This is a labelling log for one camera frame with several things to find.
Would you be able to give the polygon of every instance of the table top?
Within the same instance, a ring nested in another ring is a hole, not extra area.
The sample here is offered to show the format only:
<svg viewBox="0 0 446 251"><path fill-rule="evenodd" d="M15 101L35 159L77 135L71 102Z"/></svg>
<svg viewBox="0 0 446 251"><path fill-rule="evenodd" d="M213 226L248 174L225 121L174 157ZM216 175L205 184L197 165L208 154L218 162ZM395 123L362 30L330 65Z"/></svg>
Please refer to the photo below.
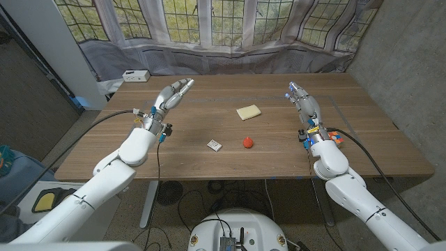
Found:
<svg viewBox="0 0 446 251"><path fill-rule="evenodd" d="M324 125L357 137L388 176L428 176L433 167L378 105L346 73L292 75L206 75L151 77L144 83L123 83L98 119L123 109L149 111L158 93L191 77L193 88L164 119L173 133L160 146L162 180L309 178L315 176L307 152L297 140L303 128L295 107L284 97L290 81L302 86L321 106ZM242 121L236 109L256 105L261 115ZM88 132L56 172L60 181L85 181L106 155L128 136L133 114L108 119ZM251 137L254 146L243 147ZM223 147L207 147L214 139ZM342 152L363 177L378 176L350 139ZM135 178L158 178L156 148L136 168Z"/></svg>

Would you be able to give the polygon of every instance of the red ball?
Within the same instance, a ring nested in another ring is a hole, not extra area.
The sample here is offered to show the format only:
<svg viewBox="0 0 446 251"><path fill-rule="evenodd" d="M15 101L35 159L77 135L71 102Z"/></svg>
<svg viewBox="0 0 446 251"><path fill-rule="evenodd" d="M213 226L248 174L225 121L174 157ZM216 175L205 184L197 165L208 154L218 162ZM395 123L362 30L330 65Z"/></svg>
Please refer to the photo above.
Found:
<svg viewBox="0 0 446 251"><path fill-rule="evenodd" d="M253 144L254 144L254 142L252 141L252 139L250 137L246 137L243 140L243 146L246 148L251 148Z"/></svg>

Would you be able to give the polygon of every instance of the white box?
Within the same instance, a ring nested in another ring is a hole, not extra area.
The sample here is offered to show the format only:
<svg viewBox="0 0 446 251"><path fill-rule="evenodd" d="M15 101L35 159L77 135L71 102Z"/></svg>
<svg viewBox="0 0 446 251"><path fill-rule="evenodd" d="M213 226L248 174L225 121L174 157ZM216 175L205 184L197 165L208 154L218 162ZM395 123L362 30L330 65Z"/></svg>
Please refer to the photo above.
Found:
<svg viewBox="0 0 446 251"><path fill-rule="evenodd" d="M148 70L126 70L123 74L126 82L147 82L150 77Z"/></svg>

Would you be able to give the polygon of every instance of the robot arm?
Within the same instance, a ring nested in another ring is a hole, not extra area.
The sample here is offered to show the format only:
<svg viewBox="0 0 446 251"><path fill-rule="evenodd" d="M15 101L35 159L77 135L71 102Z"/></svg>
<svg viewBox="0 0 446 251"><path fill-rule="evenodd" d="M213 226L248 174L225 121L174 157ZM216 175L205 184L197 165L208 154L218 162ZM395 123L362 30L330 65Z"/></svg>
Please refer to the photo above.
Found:
<svg viewBox="0 0 446 251"><path fill-rule="evenodd" d="M316 100L296 83L290 83L288 98L307 126L300 131L304 147L320 159L314 163L316 175L326 180L328 195L363 221L388 250L421 250L428 243L405 222L380 203L368 190L364 179L348 165L346 156L328 137Z"/></svg>
<svg viewBox="0 0 446 251"><path fill-rule="evenodd" d="M162 142L170 135L171 125L162 121L193 84L192 79L182 79L164 88L152 107L151 114L142 114L135 110L134 113L141 117L143 126L135 128L117 150L96 165L92 179L11 243L69 241L95 209L128 186L136 175L131 167L137 167L146 161L148 150L155 145L157 136L161 135Z"/></svg>

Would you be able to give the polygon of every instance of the yellow sponge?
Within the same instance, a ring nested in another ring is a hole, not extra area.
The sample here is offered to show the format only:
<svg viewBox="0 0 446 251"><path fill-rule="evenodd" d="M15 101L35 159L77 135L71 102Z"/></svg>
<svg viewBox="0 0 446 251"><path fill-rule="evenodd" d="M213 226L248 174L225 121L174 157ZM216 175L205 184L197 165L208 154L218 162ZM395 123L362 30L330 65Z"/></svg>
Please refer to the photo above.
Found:
<svg viewBox="0 0 446 251"><path fill-rule="evenodd" d="M259 115L261 112L256 105L250 105L249 107L237 109L237 113L242 120L247 120Z"/></svg>

